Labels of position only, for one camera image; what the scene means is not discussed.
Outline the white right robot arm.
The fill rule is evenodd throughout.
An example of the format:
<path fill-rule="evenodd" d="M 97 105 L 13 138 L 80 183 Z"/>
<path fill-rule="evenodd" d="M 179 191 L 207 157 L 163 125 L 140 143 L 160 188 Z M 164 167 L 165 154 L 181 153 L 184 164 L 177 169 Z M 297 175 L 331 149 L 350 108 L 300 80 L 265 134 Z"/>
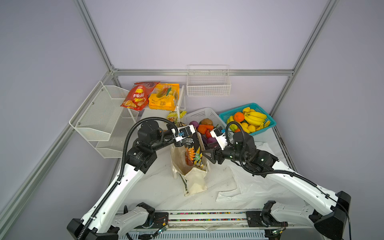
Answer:
<path fill-rule="evenodd" d="M 257 217 L 260 225 L 285 228 L 288 223 L 295 223 L 313 227 L 327 239 L 343 239 L 345 227 L 351 225 L 349 194 L 327 190 L 298 174 L 273 154 L 259 150 L 247 133 L 235 133 L 233 142 L 221 135 L 217 137 L 217 142 L 218 147 L 203 152 L 210 162 L 220 165 L 224 160 L 230 160 L 252 176 L 280 184 L 306 203 L 297 207 L 267 201 Z"/>

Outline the white plastic grocery bag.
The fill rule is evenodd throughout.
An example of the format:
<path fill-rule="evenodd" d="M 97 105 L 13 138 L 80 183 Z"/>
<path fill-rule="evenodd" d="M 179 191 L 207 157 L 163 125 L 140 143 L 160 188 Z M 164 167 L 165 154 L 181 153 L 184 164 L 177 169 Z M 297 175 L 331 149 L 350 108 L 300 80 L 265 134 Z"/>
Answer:
<path fill-rule="evenodd" d="M 250 202 L 253 200 L 274 200 L 286 202 L 296 199 L 297 196 L 285 187 L 272 180 L 260 176 L 253 177 L 229 160 L 224 161 L 224 166 L 230 169 L 236 188 L 231 191 L 218 193 L 217 202 Z"/>

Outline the canvas floral tote bag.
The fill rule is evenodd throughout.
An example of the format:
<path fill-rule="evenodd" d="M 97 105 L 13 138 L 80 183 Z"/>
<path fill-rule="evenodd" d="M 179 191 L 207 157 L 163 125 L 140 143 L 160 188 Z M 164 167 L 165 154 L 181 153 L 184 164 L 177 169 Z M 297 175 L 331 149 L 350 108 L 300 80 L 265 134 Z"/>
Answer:
<path fill-rule="evenodd" d="M 187 125 L 177 123 L 177 127 L 179 128 L 184 126 Z M 201 134 L 197 132 L 196 128 L 195 130 L 198 134 L 200 144 L 203 144 Z M 173 178 L 181 178 L 184 185 L 184 196 L 187 197 L 204 192 L 208 189 L 205 178 L 209 171 L 209 164 L 207 158 L 203 156 L 203 169 L 188 166 L 185 160 L 185 139 L 183 141 L 184 145 L 182 147 L 171 146 L 171 159 Z"/>

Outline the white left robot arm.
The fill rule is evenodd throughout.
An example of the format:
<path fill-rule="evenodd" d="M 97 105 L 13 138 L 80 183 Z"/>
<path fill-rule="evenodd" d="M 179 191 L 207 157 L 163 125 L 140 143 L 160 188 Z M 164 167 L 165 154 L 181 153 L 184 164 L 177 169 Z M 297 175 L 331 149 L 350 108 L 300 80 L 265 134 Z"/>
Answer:
<path fill-rule="evenodd" d="M 195 133 L 193 126 L 176 127 L 160 117 L 148 117 L 135 123 L 125 139 L 120 172 L 95 205 L 80 219 L 67 226 L 75 240 L 117 240 L 137 227 L 154 224 L 155 209 L 140 203 L 132 211 L 117 212 L 134 185 L 157 159 L 157 150 L 174 144 L 177 147 Z"/>

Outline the black yellow Lays chips bag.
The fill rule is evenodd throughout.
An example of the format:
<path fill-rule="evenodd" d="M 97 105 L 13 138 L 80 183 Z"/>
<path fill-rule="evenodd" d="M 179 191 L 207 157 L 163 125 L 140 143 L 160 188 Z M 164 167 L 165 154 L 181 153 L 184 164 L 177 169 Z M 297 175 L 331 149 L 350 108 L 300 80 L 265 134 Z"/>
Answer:
<path fill-rule="evenodd" d="M 191 167 L 204 168 L 202 147 L 197 133 L 185 139 L 185 160 Z"/>

